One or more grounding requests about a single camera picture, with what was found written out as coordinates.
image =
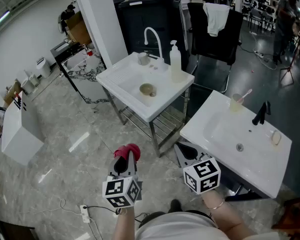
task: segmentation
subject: shoe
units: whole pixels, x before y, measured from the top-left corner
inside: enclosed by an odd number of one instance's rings
[[[168,213],[182,212],[181,203],[177,199],[173,199],[170,204]]]
[[[278,65],[278,57],[277,56],[273,56],[273,63]]]

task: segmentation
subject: bracelet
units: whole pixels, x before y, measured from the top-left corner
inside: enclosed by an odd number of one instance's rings
[[[222,198],[223,199],[223,201],[217,206],[217,207],[214,207],[214,208],[208,208],[208,210],[216,210],[216,209],[218,209],[220,206],[222,206],[223,204],[224,204],[224,202],[225,202],[225,199],[224,198]]]

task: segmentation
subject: metal sink stand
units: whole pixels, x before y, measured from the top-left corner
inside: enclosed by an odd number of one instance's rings
[[[167,129],[169,129],[169,133],[166,133],[165,131],[163,131],[157,124],[154,123],[154,120],[153,119],[152,121],[148,122],[148,123],[144,123],[142,120],[140,120],[138,117],[136,117],[135,115],[135,112],[129,108],[128,106],[126,106],[125,108],[121,109],[121,110],[118,110],[116,104],[114,103],[114,100],[112,99],[110,93],[108,92],[108,90],[104,87],[102,87],[106,96],[108,97],[116,115],[118,116],[118,118],[120,119],[121,123],[123,125],[126,124],[126,122],[129,120],[134,126],[136,126],[140,131],[142,131],[145,136],[147,136],[151,142],[152,142],[152,146],[154,148],[154,151],[156,153],[156,155],[158,157],[160,157],[160,148],[185,124],[186,122],[186,117],[187,117],[187,108],[188,108],[188,101],[189,101],[189,95],[190,95],[190,90],[189,88],[187,88],[185,91],[184,91],[184,96],[183,95],[180,95],[182,98],[184,98],[184,103],[183,103],[183,118],[182,119],[179,119],[179,118],[176,118],[174,115],[172,115],[171,113],[167,112],[166,109],[167,107],[169,107],[171,105],[171,102],[169,105],[166,106],[166,108],[155,118],[157,119],[161,124],[163,124]],[[171,116],[172,118],[174,118],[176,121],[179,122],[179,124],[175,124],[173,122],[171,122],[166,116],[165,114],[168,114],[169,116]],[[174,125],[174,128],[171,129],[168,125],[166,125],[164,122],[162,122],[162,120],[160,120],[159,117],[163,117],[165,120],[167,120],[168,122],[170,122],[172,125]],[[144,126],[146,126],[147,128],[150,129],[150,133],[151,135],[149,135],[148,133],[146,133],[143,129],[141,129],[138,125],[136,125],[135,122],[133,122],[131,120],[130,117],[134,117],[136,118],[140,123],[142,123]],[[156,131],[155,131],[155,126],[162,132],[164,133],[166,136],[164,138],[162,138],[161,136],[159,136]]]

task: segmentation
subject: hand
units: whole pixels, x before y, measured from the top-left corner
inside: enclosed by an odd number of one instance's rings
[[[289,11],[289,14],[290,14],[290,16],[291,16],[292,19],[297,17],[297,16],[294,14],[293,11]]]

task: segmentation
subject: tripod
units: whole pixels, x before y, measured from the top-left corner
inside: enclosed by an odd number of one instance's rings
[[[280,70],[286,70],[286,72],[285,72],[284,75],[282,76],[280,82],[285,78],[285,76],[286,76],[287,73],[290,73],[291,79],[292,79],[292,83],[290,83],[290,84],[288,84],[288,85],[293,85],[293,84],[295,83],[294,77],[293,77],[293,75],[292,75],[292,73],[291,73],[291,68],[292,68],[292,64],[294,63],[294,61],[295,61],[295,59],[296,59],[296,56],[297,56],[297,53],[298,53],[298,48],[299,48],[299,46],[300,46],[300,42],[298,42],[298,45],[297,45],[297,47],[296,47],[296,49],[295,49],[295,51],[294,51],[294,55],[293,55],[293,58],[292,58],[292,60],[291,60],[291,63],[290,63],[290,65],[289,65],[289,67],[281,68],[281,69],[280,69]]]

